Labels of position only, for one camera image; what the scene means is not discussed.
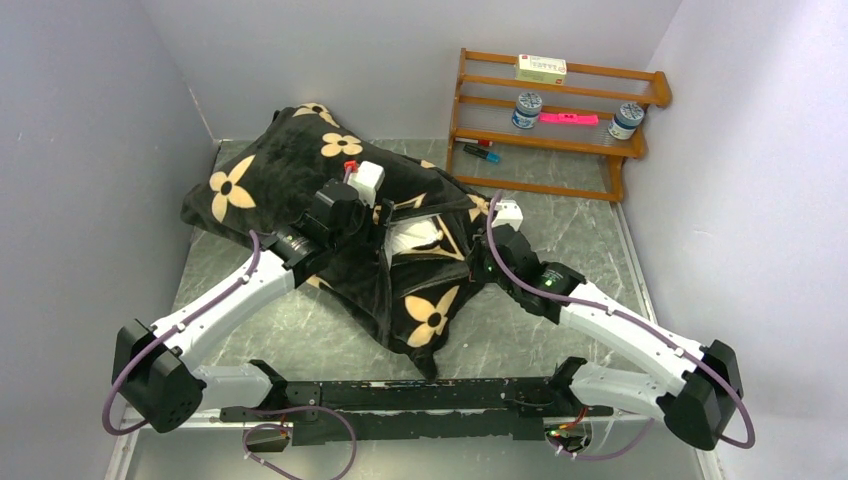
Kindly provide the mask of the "white pillow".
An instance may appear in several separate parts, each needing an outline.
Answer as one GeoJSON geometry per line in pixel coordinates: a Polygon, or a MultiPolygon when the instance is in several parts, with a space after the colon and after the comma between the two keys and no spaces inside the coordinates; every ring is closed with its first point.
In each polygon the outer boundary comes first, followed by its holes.
{"type": "Polygon", "coordinates": [[[438,243],[443,238],[433,217],[403,221],[391,226],[388,231],[387,252],[391,255],[438,243]]]}

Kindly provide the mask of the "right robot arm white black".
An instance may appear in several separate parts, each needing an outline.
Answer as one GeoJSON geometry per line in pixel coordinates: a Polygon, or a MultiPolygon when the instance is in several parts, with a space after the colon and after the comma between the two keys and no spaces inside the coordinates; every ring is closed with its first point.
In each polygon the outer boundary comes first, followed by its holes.
{"type": "Polygon", "coordinates": [[[559,413],[609,406],[660,421],[696,449],[710,451],[720,442],[754,446],[737,355],[728,344],[703,345],[651,323],[570,267],[539,260],[510,225],[480,232],[472,277],[498,285],[527,313],[582,332],[637,366],[631,372],[568,358],[548,379],[559,413]]]}

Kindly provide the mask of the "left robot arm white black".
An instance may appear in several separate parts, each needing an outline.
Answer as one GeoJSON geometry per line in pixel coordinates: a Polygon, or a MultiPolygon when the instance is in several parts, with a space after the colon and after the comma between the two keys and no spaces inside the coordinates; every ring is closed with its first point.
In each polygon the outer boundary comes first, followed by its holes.
{"type": "Polygon", "coordinates": [[[271,301],[324,270],[348,245],[379,246],[391,217],[389,203],[375,214],[382,175],[347,174],[331,180],[294,223],[261,236],[249,233],[251,257],[189,305],[151,326],[134,320],[117,335],[113,379],[102,410],[104,429],[122,396],[143,425],[166,433],[195,412],[240,407],[261,420],[293,409],[287,382],[258,360],[236,367],[202,365],[205,355],[271,301]]]}

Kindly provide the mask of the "black pillowcase with beige flowers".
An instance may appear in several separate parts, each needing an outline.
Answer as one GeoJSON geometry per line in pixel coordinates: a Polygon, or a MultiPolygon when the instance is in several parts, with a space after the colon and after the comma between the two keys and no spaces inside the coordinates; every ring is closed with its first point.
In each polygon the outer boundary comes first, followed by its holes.
{"type": "Polygon", "coordinates": [[[393,229],[415,227],[424,239],[392,253],[356,242],[309,283],[337,298],[388,350],[407,356],[427,380],[438,377],[435,353],[451,320],[481,289],[469,257],[489,211],[487,196],[432,163],[355,136],[320,104],[278,110],[271,124],[233,159],[184,196],[180,217],[234,241],[296,221],[348,162],[382,167],[378,201],[393,204],[393,229]]]}

